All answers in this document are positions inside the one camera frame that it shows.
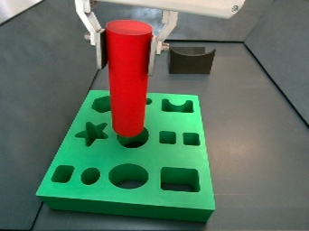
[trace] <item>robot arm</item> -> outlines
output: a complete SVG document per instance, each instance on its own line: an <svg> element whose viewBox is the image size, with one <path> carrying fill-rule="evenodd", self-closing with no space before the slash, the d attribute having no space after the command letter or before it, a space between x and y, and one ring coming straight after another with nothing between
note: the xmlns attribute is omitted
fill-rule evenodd
<svg viewBox="0 0 309 231"><path fill-rule="evenodd" d="M150 50L149 75L153 75L156 54L166 48L164 41L175 30L179 22L179 12L200 14L217 18L231 18L243 8L245 0L100 0L125 5L138 5L164 10L162 23L165 24L162 32L154 36ZM77 12L89 30L86 38L92 41L92 45L97 47L97 66L98 69L105 67L104 62L104 36L98 19L93 12L93 7L98 1L76 0Z"/></svg>

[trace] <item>red cylindrical peg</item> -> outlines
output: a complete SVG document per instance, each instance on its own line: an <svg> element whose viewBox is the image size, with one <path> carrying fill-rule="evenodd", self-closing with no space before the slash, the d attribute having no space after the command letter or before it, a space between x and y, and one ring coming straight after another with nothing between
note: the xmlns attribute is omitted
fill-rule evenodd
<svg viewBox="0 0 309 231"><path fill-rule="evenodd" d="M152 37L148 23L117 20L106 25L113 127L125 137L144 130Z"/></svg>

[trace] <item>star-shaped hole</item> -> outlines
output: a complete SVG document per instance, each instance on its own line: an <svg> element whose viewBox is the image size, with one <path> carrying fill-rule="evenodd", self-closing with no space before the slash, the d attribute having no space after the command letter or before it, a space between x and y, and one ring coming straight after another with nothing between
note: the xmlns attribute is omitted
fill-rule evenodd
<svg viewBox="0 0 309 231"><path fill-rule="evenodd" d="M97 139L105 140L109 135L104 132L108 123L94 125L92 122L86 123L86 130L76 134L76 137L85 138L86 146L90 147Z"/></svg>

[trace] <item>metal gripper bracket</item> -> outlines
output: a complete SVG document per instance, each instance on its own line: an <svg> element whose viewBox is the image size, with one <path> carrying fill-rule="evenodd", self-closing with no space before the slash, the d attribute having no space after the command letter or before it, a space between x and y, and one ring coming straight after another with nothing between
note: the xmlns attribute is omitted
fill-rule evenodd
<svg viewBox="0 0 309 231"><path fill-rule="evenodd" d="M108 64L108 55L106 55L106 29L102 28L102 25L96 17L93 8L97 5L94 0L76 0L77 12L82 19L82 22L89 30L85 38L90 40L92 45L97 49L97 67L104 69Z"/></svg>
<svg viewBox="0 0 309 231"><path fill-rule="evenodd" d="M93 8L96 7L96 5L97 1L94 0L76 0L77 12L89 30L85 38L97 48L97 67L98 69L102 69L108 64L106 29L102 28L102 25L93 12ZM175 11L164 11L162 23L165 26L158 36L154 36L152 40L149 76L154 75L156 55L161 54L162 51L169 49L169 45L164 43L164 41L166 40L168 36L177 26L179 14L180 13Z"/></svg>

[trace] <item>green shape sorter board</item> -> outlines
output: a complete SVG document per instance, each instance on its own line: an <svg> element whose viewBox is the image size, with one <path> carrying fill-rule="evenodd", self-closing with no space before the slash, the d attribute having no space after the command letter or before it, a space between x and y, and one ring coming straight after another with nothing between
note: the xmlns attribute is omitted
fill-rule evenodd
<svg viewBox="0 0 309 231"><path fill-rule="evenodd" d="M207 222L216 200L199 97L149 93L144 131L125 138L109 91L93 90L37 195L51 209Z"/></svg>

